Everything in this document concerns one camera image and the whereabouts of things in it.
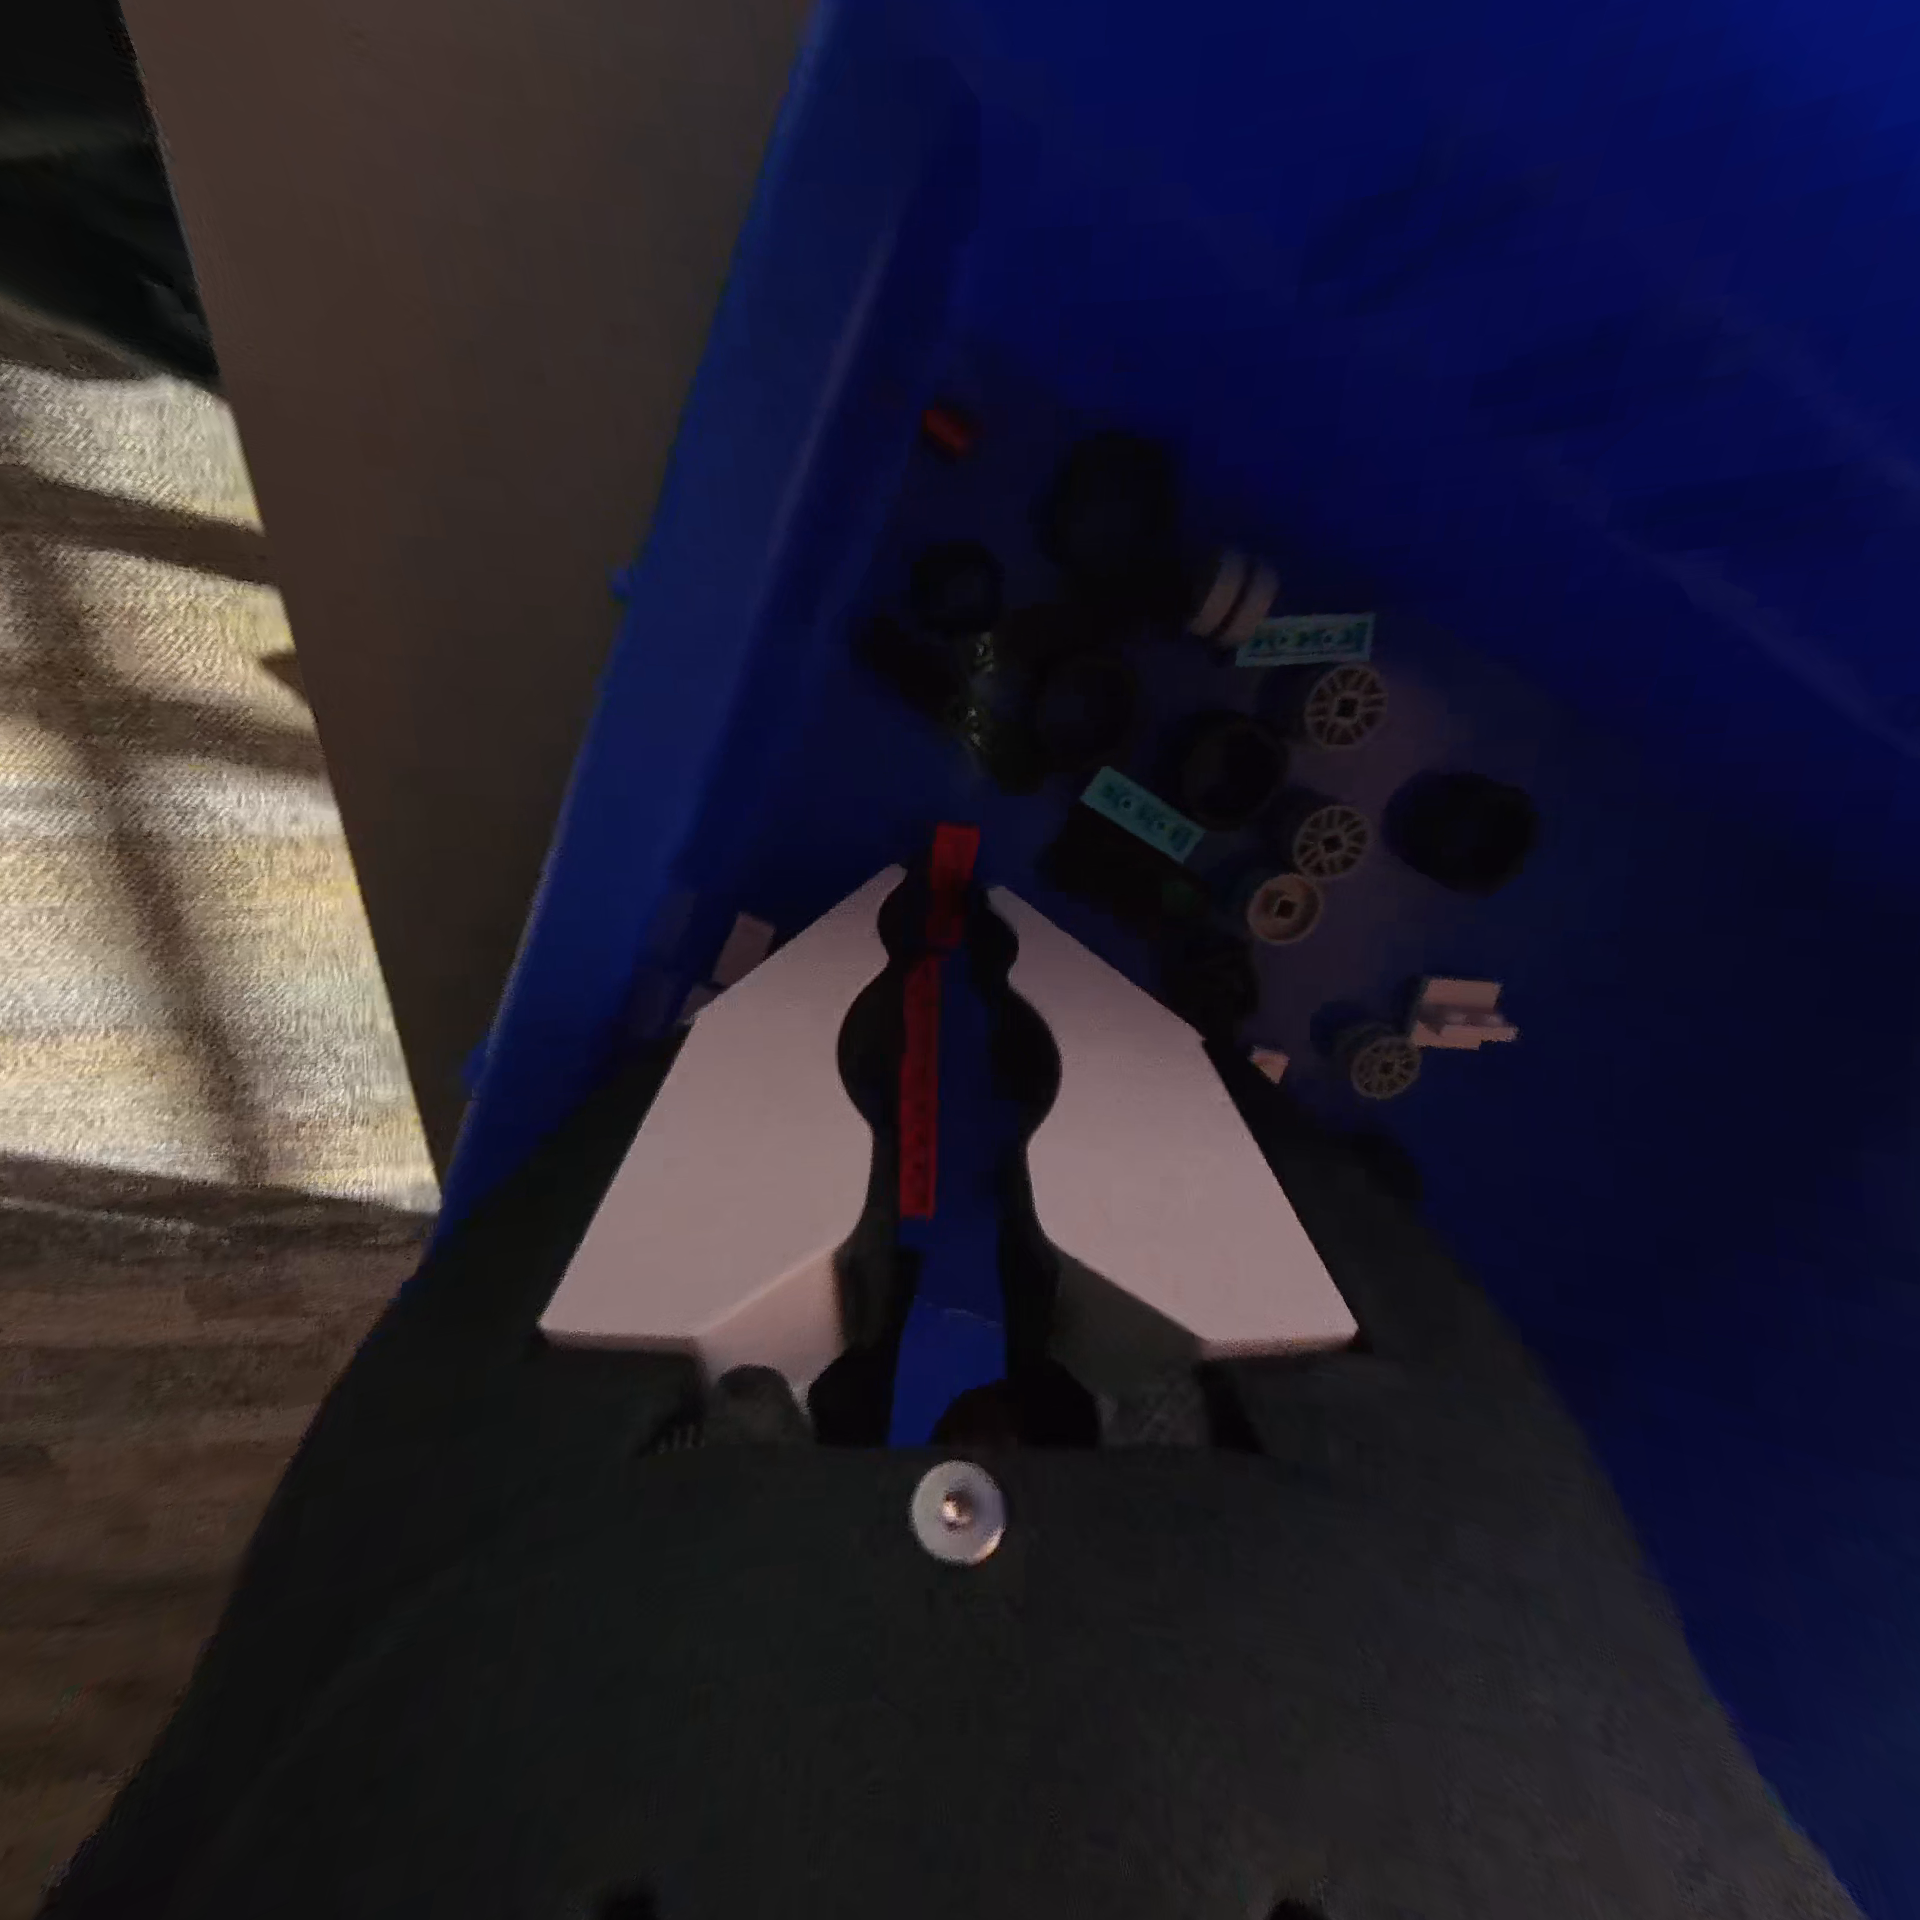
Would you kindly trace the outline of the blue plastic bin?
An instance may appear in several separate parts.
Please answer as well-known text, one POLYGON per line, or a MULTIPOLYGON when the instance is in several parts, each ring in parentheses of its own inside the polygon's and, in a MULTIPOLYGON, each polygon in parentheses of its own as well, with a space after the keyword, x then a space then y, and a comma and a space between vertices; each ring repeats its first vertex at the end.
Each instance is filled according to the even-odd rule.
POLYGON ((454 1152, 467 1211, 935 821, 1062 889, 854 652, 944 542, 1059 603, 1043 496, 1161 448, 1181 554, 1374 618, 1290 787, 1520 787, 1516 875, 1372 851, 1249 1038, 1341 1129, 1421 975, 1517 1035, 1376 1126, 1517 1322, 1860 1908, 1916 1916, 1916 3, 827 3, 454 1152))

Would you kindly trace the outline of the pile of toy wheels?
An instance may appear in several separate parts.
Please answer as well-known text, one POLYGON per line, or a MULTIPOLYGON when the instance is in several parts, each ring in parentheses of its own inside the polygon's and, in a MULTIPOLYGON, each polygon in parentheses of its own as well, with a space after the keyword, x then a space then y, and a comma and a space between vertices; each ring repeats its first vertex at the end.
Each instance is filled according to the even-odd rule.
POLYGON ((1468 768, 1444 667, 1369 612, 1292 616, 1274 569, 1196 547, 1171 451, 1122 432, 999 446, 911 482, 825 689, 786 699, 745 916, 692 1017, 802 921, 802 880, 978 827, 972 875, 1045 910, 1205 1041, 1294 1055, 1332 1114, 1466 1122, 1506 1089, 1491 981, 1447 978, 1474 899, 1536 836, 1468 768), (1014 482, 1039 474, 1029 520, 1014 482))

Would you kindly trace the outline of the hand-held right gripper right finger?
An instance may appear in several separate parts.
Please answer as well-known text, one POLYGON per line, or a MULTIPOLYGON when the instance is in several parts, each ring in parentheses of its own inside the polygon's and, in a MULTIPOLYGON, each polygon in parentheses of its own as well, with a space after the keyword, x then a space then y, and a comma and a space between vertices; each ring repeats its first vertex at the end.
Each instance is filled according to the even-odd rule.
POLYGON ((1057 1063, 1023 1146, 1057 1273, 1052 1356, 1122 1397, 1194 1366, 1350 1348, 1355 1314, 1197 1030, 1010 888, 985 905, 1057 1063))

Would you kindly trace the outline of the thin red toy bar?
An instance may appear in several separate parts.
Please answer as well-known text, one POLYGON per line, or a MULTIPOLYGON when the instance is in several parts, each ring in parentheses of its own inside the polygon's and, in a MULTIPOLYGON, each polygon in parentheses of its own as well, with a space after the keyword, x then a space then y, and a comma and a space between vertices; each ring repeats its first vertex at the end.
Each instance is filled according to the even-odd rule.
POLYGON ((895 1200, 904 1222, 931 1222, 940 1204, 944 967, 965 933, 978 847, 978 827, 940 824, 925 858, 921 935, 901 979, 895 1200))

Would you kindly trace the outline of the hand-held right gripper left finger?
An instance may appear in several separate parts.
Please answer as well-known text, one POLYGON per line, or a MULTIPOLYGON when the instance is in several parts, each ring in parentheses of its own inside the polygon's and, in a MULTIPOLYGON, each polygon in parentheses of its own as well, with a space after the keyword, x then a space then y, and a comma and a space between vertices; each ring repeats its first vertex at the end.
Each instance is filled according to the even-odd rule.
POLYGON ((769 1370, 796 1397, 844 1353, 874 1132, 839 1040, 889 966, 904 875, 879 867, 693 1016, 540 1314, 548 1344, 769 1370))

